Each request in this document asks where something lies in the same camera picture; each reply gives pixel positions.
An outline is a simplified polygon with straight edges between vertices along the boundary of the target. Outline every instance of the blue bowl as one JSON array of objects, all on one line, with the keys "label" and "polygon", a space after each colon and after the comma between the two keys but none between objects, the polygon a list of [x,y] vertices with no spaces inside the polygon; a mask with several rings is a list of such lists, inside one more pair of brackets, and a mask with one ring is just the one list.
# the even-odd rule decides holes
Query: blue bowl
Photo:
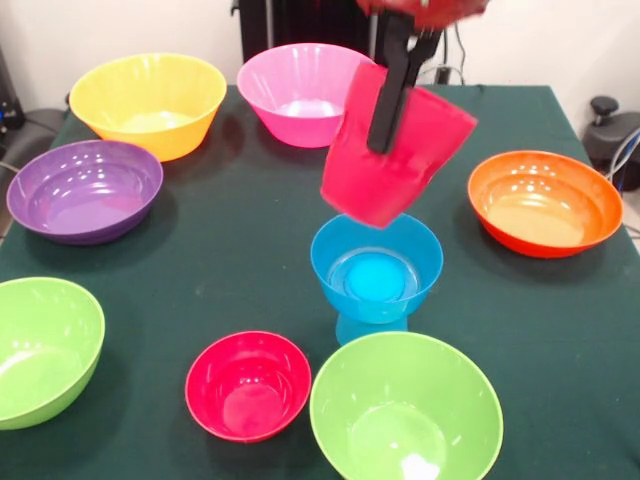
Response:
[{"label": "blue bowl", "polygon": [[433,232],[404,214],[382,230],[339,215],[311,243],[311,265],[339,312],[342,345],[369,333],[406,331],[407,316],[422,304],[443,262]]}]

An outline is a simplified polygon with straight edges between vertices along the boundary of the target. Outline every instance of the green bowl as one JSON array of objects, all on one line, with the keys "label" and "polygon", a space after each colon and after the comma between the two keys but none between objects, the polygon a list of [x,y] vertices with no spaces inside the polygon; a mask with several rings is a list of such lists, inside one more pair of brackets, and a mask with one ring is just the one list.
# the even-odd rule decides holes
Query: green bowl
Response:
[{"label": "green bowl", "polygon": [[500,402],[455,348],[408,332],[336,351],[311,390],[320,449],[348,480],[477,480],[502,445]]},{"label": "green bowl", "polygon": [[104,314],[84,288],[56,278],[0,283],[0,430],[42,423],[87,385]]}]

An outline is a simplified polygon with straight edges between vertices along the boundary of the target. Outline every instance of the dark green tablecloth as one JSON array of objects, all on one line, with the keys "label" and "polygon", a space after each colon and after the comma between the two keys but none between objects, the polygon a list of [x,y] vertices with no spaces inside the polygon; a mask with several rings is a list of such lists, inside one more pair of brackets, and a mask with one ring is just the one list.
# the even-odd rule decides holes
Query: dark green tablecloth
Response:
[{"label": "dark green tablecloth", "polygon": [[[559,261],[497,245],[466,198],[472,168],[509,149],[585,154],[548,88],[438,91],[480,123],[411,210],[440,238],[445,267],[410,328],[466,352],[493,382],[505,437],[489,478],[638,478],[640,262],[631,241],[621,231]],[[91,136],[71,116],[57,144]],[[311,239],[333,215],[318,193],[325,154],[272,139],[231,88],[205,143],[165,165],[151,214],[130,234],[74,248],[14,225],[0,280],[84,285],[103,305],[107,334],[93,380],[67,411],[0,432],[0,478],[337,478],[307,410],[276,438],[244,446],[205,433],[183,398],[196,355],[234,331],[286,335],[314,372],[337,348],[335,314],[309,265]]]}]

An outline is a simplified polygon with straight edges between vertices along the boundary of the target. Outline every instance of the yellow bowl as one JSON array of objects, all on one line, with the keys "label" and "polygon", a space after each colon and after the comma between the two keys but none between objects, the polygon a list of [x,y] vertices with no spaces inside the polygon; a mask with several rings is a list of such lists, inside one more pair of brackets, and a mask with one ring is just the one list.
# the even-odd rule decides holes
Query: yellow bowl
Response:
[{"label": "yellow bowl", "polygon": [[226,92],[222,73],[204,60],[154,53],[91,70],[74,85],[69,105],[101,138],[166,162],[200,145]]}]

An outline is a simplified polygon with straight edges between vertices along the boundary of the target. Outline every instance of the red cup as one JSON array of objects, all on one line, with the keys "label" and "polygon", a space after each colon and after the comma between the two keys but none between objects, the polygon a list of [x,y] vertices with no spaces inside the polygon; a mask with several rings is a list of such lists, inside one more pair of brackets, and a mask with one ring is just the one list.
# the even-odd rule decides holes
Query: red cup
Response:
[{"label": "red cup", "polygon": [[335,209],[378,228],[415,202],[477,124],[443,98],[412,88],[391,152],[372,152],[367,137],[386,72],[380,65],[358,67],[320,189]]}]

